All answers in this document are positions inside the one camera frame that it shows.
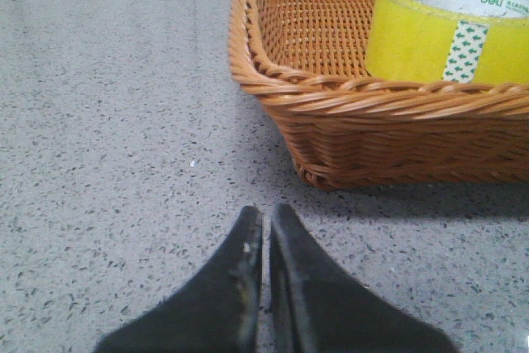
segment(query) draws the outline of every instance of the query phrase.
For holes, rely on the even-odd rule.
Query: wicker basket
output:
[[[324,189],[529,180],[529,84],[370,77],[373,5],[233,0],[231,72],[279,126],[300,177]]]

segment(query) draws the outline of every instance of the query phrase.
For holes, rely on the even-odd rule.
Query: terrazzo floor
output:
[[[182,286],[244,205],[268,231],[291,203],[344,269],[461,352],[527,353],[529,184],[303,184],[231,81],[229,9],[0,0],[0,351],[90,352]],[[265,267],[263,353],[269,301]]]

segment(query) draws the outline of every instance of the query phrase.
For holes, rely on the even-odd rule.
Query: tape roll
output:
[[[529,83],[529,0],[376,0],[365,65],[390,80]]]

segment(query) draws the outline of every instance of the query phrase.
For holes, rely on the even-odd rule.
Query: yellow tape roll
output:
[[[376,0],[365,64],[390,80],[529,83],[529,0]]]

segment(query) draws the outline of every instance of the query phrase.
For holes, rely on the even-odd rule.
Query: woven rattan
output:
[[[300,177],[324,189],[529,180],[529,83],[371,77],[373,5],[233,0],[231,72],[277,123]]]

